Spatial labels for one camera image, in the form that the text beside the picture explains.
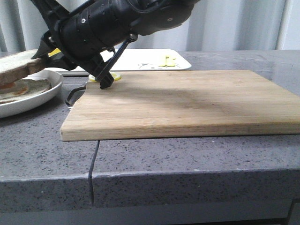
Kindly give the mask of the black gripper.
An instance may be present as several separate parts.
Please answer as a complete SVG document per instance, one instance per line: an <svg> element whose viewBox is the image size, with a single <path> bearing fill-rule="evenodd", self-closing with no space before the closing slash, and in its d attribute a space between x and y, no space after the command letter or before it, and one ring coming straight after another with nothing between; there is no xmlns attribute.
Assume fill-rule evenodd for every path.
<svg viewBox="0 0 300 225"><path fill-rule="evenodd" d="M80 66L100 82L101 89L110 87L114 81L111 68L126 47L138 39L138 34L130 33L130 24L138 17L134 11L138 1L89 0L73 12L68 12L55 0L50 0L48 6L50 31L42 35L31 59L47 57L59 48L63 55L55 60L53 67L74 69ZM121 42L116 51L114 46ZM100 54L104 50L113 53L107 61Z"/></svg>

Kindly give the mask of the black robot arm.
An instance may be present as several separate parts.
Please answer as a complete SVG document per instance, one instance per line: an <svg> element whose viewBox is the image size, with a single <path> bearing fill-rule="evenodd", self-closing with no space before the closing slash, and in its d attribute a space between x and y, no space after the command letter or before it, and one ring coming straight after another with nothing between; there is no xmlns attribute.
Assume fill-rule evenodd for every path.
<svg viewBox="0 0 300 225"><path fill-rule="evenodd" d="M45 58L47 67L81 67L105 89L114 81L111 68L130 43L182 25L195 1L88 0L73 11L55 0L33 4L48 27L34 58Z"/></svg>

